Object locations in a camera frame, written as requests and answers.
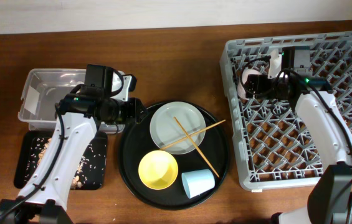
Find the light blue plastic cup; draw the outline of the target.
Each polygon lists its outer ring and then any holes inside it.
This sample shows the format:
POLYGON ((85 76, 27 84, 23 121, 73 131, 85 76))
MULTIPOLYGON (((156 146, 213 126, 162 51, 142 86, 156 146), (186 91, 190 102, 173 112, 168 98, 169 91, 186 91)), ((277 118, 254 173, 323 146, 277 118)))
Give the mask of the light blue plastic cup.
POLYGON ((215 187, 215 179, 209 169, 184 172, 181 174, 181 180, 188 198, 201 195, 215 187))

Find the pink plastic cup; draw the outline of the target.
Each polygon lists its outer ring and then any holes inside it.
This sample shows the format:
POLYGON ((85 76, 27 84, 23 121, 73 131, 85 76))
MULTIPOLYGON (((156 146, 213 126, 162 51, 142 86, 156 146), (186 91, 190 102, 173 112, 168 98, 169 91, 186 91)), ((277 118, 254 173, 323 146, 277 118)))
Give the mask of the pink plastic cup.
POLYGON ((248 81, 249 77, 254 77, 257 78, 261 73, 258 70, 255 69, 245 69, 242 72, 241 77, 238 79, 238 84, 237 84, 237 95, 239 98, 243 100, 247 100, 250 97, 246 97, 246 92, 245 92, 245 87, 248 87, 250 85, 250 82, 248 81))

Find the yellow bowl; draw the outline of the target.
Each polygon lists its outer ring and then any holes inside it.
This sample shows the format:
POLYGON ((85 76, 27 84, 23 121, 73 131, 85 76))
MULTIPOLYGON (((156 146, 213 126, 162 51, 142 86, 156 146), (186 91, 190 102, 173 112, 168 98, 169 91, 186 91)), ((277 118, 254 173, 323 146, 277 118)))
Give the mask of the yellow bowl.
POLYGON ((138 176, 142 183, 153 190, 170 187, 178 176, 178 163, 175 157, 162 150, 147 153, 138 166, 138 176))

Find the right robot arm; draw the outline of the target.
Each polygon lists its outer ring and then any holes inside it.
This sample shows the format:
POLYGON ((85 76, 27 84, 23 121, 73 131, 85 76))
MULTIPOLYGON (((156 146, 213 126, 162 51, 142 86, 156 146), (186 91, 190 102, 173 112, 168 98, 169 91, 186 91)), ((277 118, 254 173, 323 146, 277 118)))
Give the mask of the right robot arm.
POLYGON ((330 83, 312 74, 308 46, 284 47, 261 58, 266 75, 241 68, 238 96, 286 100, 304 122, 324 173, 303 208, 275 213, 273 223, 352 223, 352 133, 343 120, 330 83))

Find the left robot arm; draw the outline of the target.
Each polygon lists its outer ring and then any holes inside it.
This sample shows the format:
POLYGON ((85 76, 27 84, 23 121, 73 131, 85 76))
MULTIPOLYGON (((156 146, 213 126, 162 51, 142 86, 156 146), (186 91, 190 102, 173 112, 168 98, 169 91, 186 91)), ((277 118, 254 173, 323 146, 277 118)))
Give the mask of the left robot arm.
POLYGON ((70 188, 79 162, 102 123, 139 123, 147 114, 132 74, 103 65, 87 65, 85 80, 55 106, 51 142, 40 164, 14 200, 0 201, 0 223, 71 223, 67 214, 70 188))

